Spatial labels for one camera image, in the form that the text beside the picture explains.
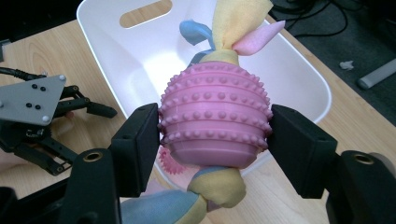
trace wooden table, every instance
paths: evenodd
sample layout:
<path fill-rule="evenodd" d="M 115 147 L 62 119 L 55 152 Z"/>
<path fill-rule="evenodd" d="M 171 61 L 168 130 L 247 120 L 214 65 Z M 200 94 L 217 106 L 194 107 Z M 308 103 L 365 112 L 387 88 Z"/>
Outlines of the wooden table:
<path fill-rule="evenodd" d="M 375 151 L 396 164 L 396 128 L 289 33 L 282 31 L 282 35 L 316 67 L 332 89 L 331 111 L 318 125 L 338 140 L 337 152 Z M 119 111 L 114 119 L 104 119 L 79 110 L 73 119 L 55 121 L 54 138 L 76 152 L 107 148 L 125 121 L 77 21 L 5 46 L 5 61 L 0 66 L 35 74 L 47 71 L 49 75 L 66 75 L 67 85 L 79 85 L 82 93 L 93 101 Z M 19 80 L 0 77 L 1 86 L 14 82 Z M 22 165 L 1 173 L 0 186 L 14 188 L 20 198 L 68 175 L 66 172 L 54 177 L 34 165 Z M 164 183 L 155 170 L 152 178 Z M 328 223 L 324 206 L 326 193 L 322 200 L 301 199 L 274 160 L 247 175 L 245 180 L 247 197 L 244 201 L 235 208 L 208 214 L 203 223 Z"/>

